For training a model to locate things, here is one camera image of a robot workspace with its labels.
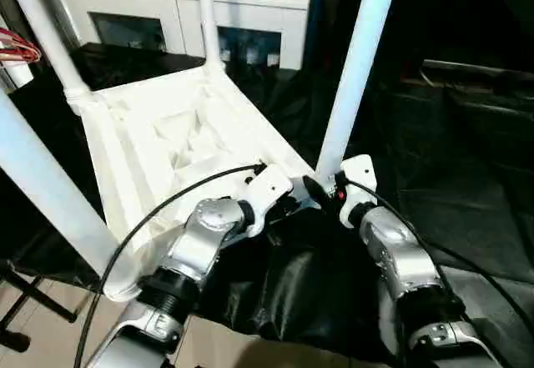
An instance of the black tripod leg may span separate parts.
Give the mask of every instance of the black tripod leg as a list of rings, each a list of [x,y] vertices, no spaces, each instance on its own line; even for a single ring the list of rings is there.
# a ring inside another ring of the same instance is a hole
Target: black tripod leg
[[[24,280],[22,277],[20,277],[10,269],[2,270],[2,272],[0,272],[0,276],[3,277],[10,285],[16,287],[25,295],[28,295],[29,297],[33,298],[34,300],[47,307],[49,310],[55,312],[68,322],[73,323],[78,318],[78,314],[67,310],[57,301],[45,295],[37,287],[33,287],[26,280]]]
[[[23,353],[30,346],[30,338],[22,333],[11,332],[6,329],[0,329],[0,345],[11,350]]]

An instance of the white cabinet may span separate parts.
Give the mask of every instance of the white cabinet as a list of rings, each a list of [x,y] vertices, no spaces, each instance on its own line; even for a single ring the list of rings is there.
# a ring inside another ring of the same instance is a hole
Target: white cabinet
[[[65,0],[82,43],[102,42],[94,14],[158,19],[167,51],[204,56],[199,0]],[[280,67],[300,69],[310,0],[214,0],[225,28],[279,33]]]

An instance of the white plastic chair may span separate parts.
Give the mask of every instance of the white plastic chair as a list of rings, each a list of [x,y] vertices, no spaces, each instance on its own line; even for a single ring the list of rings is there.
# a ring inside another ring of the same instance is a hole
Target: white plastic chair
[[[203,67],[94,93],[39,0],[18,1],[67,102],[83,120],[107,227],[5,94],[0,97],[0,165],[99,275],[120,240],[156,204],[199,179],[259,160],[278,164],[290,177],[314,174],[226,76],[212,0],[200,0]],[[340,168],[390,1],[361,2],[317,167],[323,183]],[[238,194],[245,176],[220,179],[162,211],[119,259],[106,295],[116,301],[136,296],[150,240],[184,222],[200,199]]]

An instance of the tile floor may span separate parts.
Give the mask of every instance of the tile floor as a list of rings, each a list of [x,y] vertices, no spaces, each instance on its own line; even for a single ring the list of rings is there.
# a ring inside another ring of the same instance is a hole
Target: tile floor
[[[49,280],[45,280],[39,288],[69,310],[76,310],[82,305],[87,294],[85,290]],[[0,316],[7,312],[19,295],[20,292],[11,285],[0,285]],[[30,336],[32,343],[22,354],[0,346],[0,368],[73,366],[76,345],[87,308],[85,305],[78,320],[70,324],[36,301],[28,299],[8,329]],[[88,339],[86,358],[106,335],[123,308],[124,305],[114,304],[102,298]]]
[[[40,289],[70,310],[83,304],[87,291],[45,280]],[[20,292],[0,285],[0,316]],[[89,358],[125,305],[102,298],[88,339],[85,358]],[[9,330],[30,336],[29,349],[20,354],[0,346],[0,368],[70,368],[87,313],[87,303],[78,320],[69,324],[52,311],[29,299]],[[304,345],[291,345],[241,335],[222,325],[192,317],[182,343],[170,359],[179,368],[385,368]]]

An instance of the red wire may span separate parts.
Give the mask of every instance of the red wire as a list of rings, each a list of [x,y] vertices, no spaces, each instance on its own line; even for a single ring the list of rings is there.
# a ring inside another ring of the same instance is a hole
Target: red wire
[[[0,28],[0,42],[9,48],[0,48],[0,61],[37,62],[41,51],[29,41],[5,28]]]

